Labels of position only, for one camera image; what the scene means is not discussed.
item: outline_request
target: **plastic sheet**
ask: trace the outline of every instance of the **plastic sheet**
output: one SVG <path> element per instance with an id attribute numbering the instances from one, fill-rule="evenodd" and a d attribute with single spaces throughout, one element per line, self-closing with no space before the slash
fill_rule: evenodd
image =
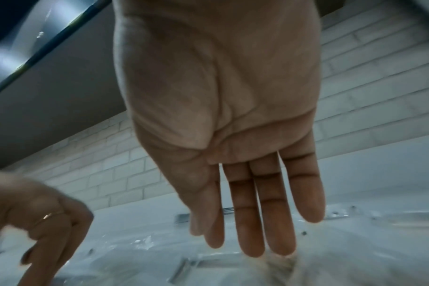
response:
<path id="1" fill-rule="evenodd" d="M 355 209 L 335 212 L 357 224 L 372 222 Z M 91 247 L 80 249 L 52 285 L 429 286 L 429 261 L 334 228 L 329 217 L 317 225 L 295 221 L 298 247 L 290 257 L 244 256 L 231 218 L 219 250 L 170 224 L 92 237 Z"/>

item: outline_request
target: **palm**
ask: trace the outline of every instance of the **palm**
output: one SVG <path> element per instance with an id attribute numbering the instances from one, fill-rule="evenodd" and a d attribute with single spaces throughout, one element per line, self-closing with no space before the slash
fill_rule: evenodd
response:
<path id="1" fill-rule="evenodd" d="M 324 214 L 311 132 L 320 84 L 315 8 L 304 0 L 191 2 L 115 2 L 116 71 L 136 134 L 191 209 L 194 234 L 222 245 L 222 163 L 244 252 L 264 250 L 257 191 L 270 247 L 289 254 L 279 155 L 300 213 L 309 221 Z"/>

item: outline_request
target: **wall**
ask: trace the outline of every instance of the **wall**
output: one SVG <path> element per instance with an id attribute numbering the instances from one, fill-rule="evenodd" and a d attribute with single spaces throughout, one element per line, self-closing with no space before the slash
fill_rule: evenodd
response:
<path id="1" fill-rule="evenodd" d="M 396 1 L 348 1 L 323 18 L 322 44 L 314 124 L 320 159 L 429 134 L 429 23 L 421 15 Z M 93 210 L 173 192 L 133 137 L 125 113 L 8 170 Z M 333 178 L 323 180 L 328 187 Z"/>

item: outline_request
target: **ring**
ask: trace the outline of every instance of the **ring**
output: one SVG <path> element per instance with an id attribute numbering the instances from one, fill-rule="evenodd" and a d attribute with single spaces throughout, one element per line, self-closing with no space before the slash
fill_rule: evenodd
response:
<path id="1" fill-rule="evenodd" d="M 33 225 L 32 225 L 32 229 L 35 228 L 37 225 L 41 224 L 42 222 L 52 218 L 53 216 L 56 215 L 61 215 L 61 214 L 65 214 L 65 212 L 60 211 L 60 212 L 50 212 L 47 215 L 45 215 L 44 217 L 42 217 L 41 219 L 39 219 L 38 221 L 36 221 Z"/>

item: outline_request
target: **hand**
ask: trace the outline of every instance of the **hand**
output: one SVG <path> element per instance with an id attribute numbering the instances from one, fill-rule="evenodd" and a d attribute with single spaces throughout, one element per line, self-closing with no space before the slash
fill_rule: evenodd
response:
<path id="1" fill-rule="evenodd" d="M 0 230 L 24 229 L 36 244 L 23 256 L 31 264 L 19 286 L 47 286 L 67 262 L 92 223 L 87 207 L 57 190 L 0 172 Z"/>
<path id="2" fill-rule="evenodd" d="M 301 215 L 324 216 L 312 135 L 320 23 L 307 0 L 115 0 L 114 58 L 136 135 L 191 210 L 190 230 L 224 241 L 219 163 L 239 243 L 287 255 L 295 233 L 279 156 Z"/>

